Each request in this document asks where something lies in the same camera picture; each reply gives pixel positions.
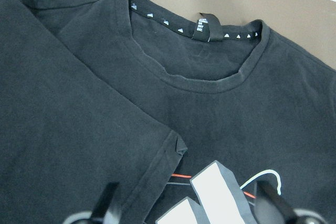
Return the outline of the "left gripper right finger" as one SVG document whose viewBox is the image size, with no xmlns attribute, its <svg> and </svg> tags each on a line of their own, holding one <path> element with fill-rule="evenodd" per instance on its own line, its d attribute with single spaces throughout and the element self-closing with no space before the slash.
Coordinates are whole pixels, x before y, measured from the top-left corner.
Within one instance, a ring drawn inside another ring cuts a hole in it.
<svg viewBox="0 0 336 224">
<path fill-rule="evenodd" d="M 255 186 L 254 215 L 256 220 L 295 220 L 293 208 L 266 181 L 258 181 Z"/>
</svg>

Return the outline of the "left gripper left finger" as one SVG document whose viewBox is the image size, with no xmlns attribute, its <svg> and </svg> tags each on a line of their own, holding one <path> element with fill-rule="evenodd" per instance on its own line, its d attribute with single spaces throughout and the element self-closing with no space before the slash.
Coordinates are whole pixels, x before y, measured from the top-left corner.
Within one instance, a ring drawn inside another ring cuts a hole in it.
<svg viewBox="0 0 336 224">
<path fill-rule="evenodd" d="M 119 183 L 108 183 L 93 208 L 90 221 L 120 221 Z"/>
</svg>

